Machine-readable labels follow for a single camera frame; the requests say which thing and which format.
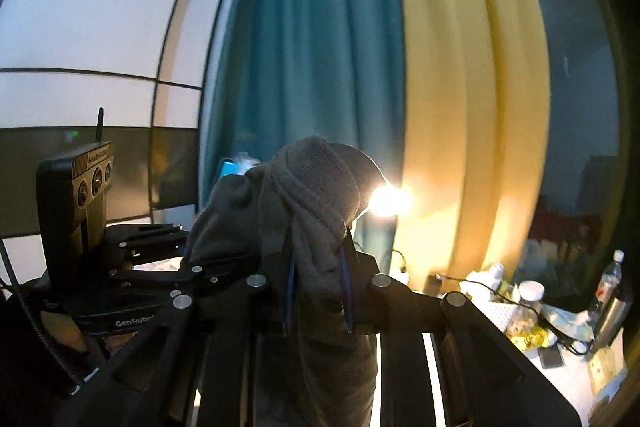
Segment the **yellow tissue box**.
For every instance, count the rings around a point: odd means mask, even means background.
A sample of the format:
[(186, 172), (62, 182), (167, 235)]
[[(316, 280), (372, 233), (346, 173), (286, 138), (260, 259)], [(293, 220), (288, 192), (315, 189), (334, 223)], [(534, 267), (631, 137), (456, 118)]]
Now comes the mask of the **yellow tissue box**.
[(598, 350), (589, 360), (588, 372), (592, 394), (598, 400), (615, 395), (627, 376), (624, 358), (608, 346)]

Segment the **clear jar white lid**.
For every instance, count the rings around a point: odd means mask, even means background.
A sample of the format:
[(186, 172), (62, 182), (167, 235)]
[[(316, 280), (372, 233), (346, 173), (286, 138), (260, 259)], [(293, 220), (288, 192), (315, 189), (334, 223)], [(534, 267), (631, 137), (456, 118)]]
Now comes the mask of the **clear jar white lid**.
[(515, 338), (533, 334), (538, 325), (542, 298), (544, 298), (544, 285), (541, 283), (523, 281), (518, 284), (518, 303), (506, 326), (506, 335)]

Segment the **white spray bottle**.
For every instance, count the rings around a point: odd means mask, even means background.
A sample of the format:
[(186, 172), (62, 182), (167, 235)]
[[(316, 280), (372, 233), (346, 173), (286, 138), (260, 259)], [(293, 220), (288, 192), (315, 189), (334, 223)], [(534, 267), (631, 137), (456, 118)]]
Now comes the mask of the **white spray bottle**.
[(502, 263), (493, 263), (485, 271), (485, 284), (492, 290), (498, 291), (503, 281), (504, 265)]

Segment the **clear plastic water bottle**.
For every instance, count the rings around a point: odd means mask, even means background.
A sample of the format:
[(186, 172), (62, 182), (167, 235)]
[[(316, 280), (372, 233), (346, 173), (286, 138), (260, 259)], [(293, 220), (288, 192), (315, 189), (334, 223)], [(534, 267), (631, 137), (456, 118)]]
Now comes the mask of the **clear plastic water bottle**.
[(624, 257), (625, 254), (620, 249), (616, 249), (616, 251), (614, 251), (612, 261), (600, 276), (596, 292), (594, 293), (589, 307), (590, 315), (597, 315), (601, 313), (608, 304), (608, 300), (613, 296), (617, 286), (620, 285), (620, 281), (622, 280), (622, 263), (624, 261)]

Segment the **teal curtain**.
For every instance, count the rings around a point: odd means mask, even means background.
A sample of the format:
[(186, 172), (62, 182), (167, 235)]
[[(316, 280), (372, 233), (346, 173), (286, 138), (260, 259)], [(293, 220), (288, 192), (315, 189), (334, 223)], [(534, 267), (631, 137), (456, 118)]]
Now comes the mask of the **teal curtain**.
[(270, 159), (319, 135), (401, 178), (405, 47), (401, 0), (224, 0), (207, 69), (201, 200), (221, 159)]

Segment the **black smartphone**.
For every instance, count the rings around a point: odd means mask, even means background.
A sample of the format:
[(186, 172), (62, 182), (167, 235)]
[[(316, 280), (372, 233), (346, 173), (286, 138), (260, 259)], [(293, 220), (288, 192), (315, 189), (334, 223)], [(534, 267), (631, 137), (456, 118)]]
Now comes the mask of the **black smartphone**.
[(538, 358), (543, 369), (558, 369), (564, 365), (562, 352), (558, 345), (539, 348)]

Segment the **brown garment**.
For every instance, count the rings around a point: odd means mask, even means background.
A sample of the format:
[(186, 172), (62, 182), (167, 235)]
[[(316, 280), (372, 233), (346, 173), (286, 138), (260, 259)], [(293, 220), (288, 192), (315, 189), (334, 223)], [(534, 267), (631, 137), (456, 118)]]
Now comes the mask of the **brown garment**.
[(386, 179), (361, 150), (317, 135), (215, 183), (186, 242), (186, 263), (258, 254), (283, 297), (284, 325), (262, 342), (261, 426), (367, 426), (376, 339), (347, 329), (340, 250)]

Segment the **white perforated plastic basket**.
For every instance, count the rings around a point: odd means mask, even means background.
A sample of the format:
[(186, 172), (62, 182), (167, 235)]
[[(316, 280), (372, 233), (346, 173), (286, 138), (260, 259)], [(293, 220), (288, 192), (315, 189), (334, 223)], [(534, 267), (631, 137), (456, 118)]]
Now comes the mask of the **white perforated plastic basket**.
[(518, 309), (518, 306), (512, 303), (497, 303), (497, 301), (473, 301), (473, 305), (502, 333), (506, 331)]

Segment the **white textured table cover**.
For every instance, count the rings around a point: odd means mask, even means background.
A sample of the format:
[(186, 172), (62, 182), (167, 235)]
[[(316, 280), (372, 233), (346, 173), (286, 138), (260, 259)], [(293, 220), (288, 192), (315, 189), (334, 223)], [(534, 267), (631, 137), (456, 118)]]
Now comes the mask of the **white textured table cover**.
[[(541, 309), (538, 317), (538, 325), (548, 332), (550, 346), (558, 345), (560, 347), (564, 365), (558, 369), (543, 369), (538, 358), (538, 349), (526, 351), (524, 355), (526, 355), (529, 361), (544, 374), (544, 377), (546, 377), (574, 407), (582, 421), (582, 425), (588, 426), (590, 421), (596, 419), (598, 407), (600, 407), (600, 405), (604, 407), (606, 403), (610, 403), (614, 398), (614, 395), (612, 395), (612, 397), (603, 397), (598, 400), (592, 394), (588, 362), (594, 353), (587, 350), (585, 343), (581, 343), (573, 338), (568, 340), (568, 344), (576, 353), (573, 353), (565, 347), (563, 343), (561, 343), (561, 332), (551, 326), (542, 317)], [(623, 332), (624, 330), (621, 329), (608, 347), (612, 347), (625, 361)]]

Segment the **stainless steel tumbler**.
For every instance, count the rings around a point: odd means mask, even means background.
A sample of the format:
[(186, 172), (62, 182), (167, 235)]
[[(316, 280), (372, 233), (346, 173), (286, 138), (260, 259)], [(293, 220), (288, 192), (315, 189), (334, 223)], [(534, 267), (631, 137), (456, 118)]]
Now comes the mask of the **stainless steel tumbler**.
[(632, 297), (628, 291), (620, 289), (610, 300), (603, 311), (600, 322), (594, 332), (594, 341), (591, 346), (593, 352), (609, 346), (623, 326), (629, 309), (632, 305)]

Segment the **white desk lamp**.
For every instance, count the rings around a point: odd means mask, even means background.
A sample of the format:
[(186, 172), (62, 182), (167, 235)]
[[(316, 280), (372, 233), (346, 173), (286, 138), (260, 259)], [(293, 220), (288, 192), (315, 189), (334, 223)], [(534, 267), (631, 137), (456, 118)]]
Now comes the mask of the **white desk lamp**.
[(410, 279), (407, 260), (394, 246), (394, 242), (398, 219), (408, 216), (413, 202), (414, 196), (410, 187), (386, 183), (373, 191), (368, 207), (373, 219), (379, 225), (384, 225), (387, 235), (390, 236), (390, 247), (385, 251), (383, 261), (386, 273), (404, 284), (408, 284)]

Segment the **yellow curtain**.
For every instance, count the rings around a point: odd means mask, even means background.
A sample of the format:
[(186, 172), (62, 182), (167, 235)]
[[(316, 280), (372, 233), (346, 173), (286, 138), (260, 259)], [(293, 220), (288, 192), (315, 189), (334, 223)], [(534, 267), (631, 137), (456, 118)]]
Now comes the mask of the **yellow curtain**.
[(538, 0), (402, 0), (411, 209), (395, 247), (430, 275), (513, 272), (548, 144), (549, 54)]

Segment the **yellow duck snack bag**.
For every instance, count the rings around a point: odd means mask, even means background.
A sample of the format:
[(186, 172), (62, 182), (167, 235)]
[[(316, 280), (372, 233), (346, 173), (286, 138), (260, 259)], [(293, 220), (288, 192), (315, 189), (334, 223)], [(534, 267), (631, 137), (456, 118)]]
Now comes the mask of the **yellow duck snack bag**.
[(548, 348), (550, 340), (548, 332), (540, 326), (534, 326), (528, 331), (508, 335), (511, 343), (522, 352)]

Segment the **white yellow wipes pack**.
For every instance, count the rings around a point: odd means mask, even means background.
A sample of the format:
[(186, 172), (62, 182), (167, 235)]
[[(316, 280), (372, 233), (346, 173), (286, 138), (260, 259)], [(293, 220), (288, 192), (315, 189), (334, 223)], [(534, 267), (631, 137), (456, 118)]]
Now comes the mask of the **white yellow wipes pack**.
[(574, 313), (550, 305), (543, 305), (541, 315), (551, 326), (567, 337), (582, 343), (590, 343), (594, 338), (587, 310)]

